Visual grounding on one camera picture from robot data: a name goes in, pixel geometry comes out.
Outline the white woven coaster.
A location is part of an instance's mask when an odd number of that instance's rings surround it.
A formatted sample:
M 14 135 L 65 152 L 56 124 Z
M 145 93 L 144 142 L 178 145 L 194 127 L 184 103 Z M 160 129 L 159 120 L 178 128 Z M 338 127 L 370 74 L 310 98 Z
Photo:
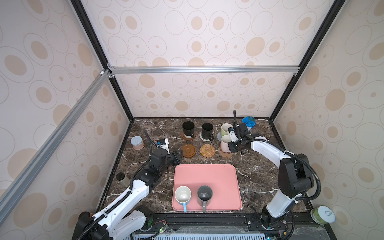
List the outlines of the white woven coaster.
M 200 139 L 201 139 L 202 141 L 204 141 L 204 142 L 212 141 L 212 140 L 209 140 L 209 139 L 204 139 L 204 138 L 202 137 L 202 133 L 199 134 L 199 137 L 200 137 Z

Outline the grey mug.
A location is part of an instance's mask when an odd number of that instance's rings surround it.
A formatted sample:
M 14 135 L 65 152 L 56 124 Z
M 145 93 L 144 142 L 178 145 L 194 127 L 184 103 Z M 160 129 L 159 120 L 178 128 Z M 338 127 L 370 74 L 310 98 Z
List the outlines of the grey mug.
M 209 186 L 203 185 L 199 187 L 197 195 L 198 204 L 202 207 L 203 213 L 206 213 L 207 206 L 213 197 L 213 190 Z

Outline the white mug blue handle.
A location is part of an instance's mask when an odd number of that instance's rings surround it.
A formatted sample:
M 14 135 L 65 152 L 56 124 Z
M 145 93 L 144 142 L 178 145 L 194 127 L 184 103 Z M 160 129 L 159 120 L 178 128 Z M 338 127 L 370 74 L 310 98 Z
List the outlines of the white mug blue handle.
M 187 186 L 180 186 L 175 191 L 175 200 L 182 205 L 184 213 L 187 212 L 187 204 L 191 200 L 192 192 Z

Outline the dark wooden coaster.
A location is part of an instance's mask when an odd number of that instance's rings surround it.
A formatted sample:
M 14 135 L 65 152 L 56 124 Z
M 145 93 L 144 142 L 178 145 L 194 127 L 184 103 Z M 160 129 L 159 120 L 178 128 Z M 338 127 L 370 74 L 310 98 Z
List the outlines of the dark wooden coaster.
M 186 136 L 183 132 L 182 132 L 182 139 L 185 140 L 185 141 L 193 141 L 196 137 L 191 137 L 191 136 Z

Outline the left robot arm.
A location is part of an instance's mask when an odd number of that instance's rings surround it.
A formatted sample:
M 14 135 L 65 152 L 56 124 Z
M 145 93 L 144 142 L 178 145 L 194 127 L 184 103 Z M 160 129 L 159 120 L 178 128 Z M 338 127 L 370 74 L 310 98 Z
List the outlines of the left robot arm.
M 147 220 L 145 213 L 131 209 L 162 181 L 171 168 L 181 164 L 183 151 L 155 149 L 148 160 L 131 178 L 129 187 L 111 204 L 93 216 L 79 216 L 73 240 L 122 240 L 141 229 Z

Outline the white mug pink handle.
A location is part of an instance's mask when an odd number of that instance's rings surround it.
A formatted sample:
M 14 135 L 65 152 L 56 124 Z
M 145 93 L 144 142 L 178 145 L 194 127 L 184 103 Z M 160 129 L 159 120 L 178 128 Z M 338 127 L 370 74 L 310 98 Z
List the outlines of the white mug pink handle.
M 229 148 L 229 143 L 231 143 L 231 142 L 232 142 L 232 139 L 229 135 L 222 136 L 220 147 L 224 153 L 230 153 L 231 152 L 230 148 Z

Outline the rattan coaster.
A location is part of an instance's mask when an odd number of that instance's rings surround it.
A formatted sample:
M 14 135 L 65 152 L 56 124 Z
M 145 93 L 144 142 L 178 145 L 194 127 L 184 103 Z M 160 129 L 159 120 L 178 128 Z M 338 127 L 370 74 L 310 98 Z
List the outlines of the rattan coaster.
M 200 148 L 200 153 L 203 157 L 205 158 L 211 158 L 212 156 L 215 155 L 216 149 L 214 146 L 205 144 Z

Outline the paw-shaped wooden coaster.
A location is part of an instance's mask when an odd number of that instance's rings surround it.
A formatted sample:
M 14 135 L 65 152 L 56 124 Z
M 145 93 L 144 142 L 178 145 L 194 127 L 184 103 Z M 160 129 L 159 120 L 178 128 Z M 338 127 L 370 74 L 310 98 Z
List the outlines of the paw-shaped wooden coaster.
M 221 148 L 218 148 L 218 153 L 223 157 L 223 158 L 227 158 L 227 159 L 230 159 L 233 154 L 232 153 L 225 153 L 222 151 Z

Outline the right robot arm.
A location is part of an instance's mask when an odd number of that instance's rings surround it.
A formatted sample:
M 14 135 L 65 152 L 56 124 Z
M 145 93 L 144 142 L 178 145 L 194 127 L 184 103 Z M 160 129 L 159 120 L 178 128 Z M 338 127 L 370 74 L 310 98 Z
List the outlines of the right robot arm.
M 261 223 L 271 230 L 299 201 L 311 201 L 321 193 L 321 180 L 304 154 L 291 153 L 265 137 L 252 134 L 245 123 L 229 128 L 231 153 L 253 150 L 279 167 L 278 191 L 262 210 Z

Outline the black mug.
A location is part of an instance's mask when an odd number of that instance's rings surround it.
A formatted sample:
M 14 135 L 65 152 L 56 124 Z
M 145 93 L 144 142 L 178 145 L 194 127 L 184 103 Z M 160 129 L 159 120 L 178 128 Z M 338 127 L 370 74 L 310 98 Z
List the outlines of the black mug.
M 195 124 L 187 121 L 182 124 L 183 134 L 187 139 L 193 139 L 195 137 Z
M 202 137 L 204 139 L 209 139 L 209 140 L 214 140 L 214 136 L 213 136 L 213 125 L 210 124 L 210 123 L 204 123 L 202 125 Z

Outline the blue-grey woven coaster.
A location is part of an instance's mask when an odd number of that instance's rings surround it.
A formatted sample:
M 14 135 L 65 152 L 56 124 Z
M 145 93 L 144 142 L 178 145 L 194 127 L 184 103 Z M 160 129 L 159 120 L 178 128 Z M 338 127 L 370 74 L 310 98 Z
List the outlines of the blue-grey woven coaster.
M 221 141 L 221 139 L 222 139 L 222 135 L 221 135 L 221 133 L 220 133 L 220 132 L 217 134 L 217 139 L 218 139 L 218 141 L 219 141 L 219 142 L 220 142 L 220 141 Z

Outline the green mug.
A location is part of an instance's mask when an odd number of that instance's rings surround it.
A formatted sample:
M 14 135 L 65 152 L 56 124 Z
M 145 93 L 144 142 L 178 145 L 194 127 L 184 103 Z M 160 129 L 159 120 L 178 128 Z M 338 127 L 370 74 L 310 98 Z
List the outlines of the green mug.
M 233 126 L 231 124 L 223 124 L 221 126 L 221 137 L 226 136 L 229 134 L 229 129 Z

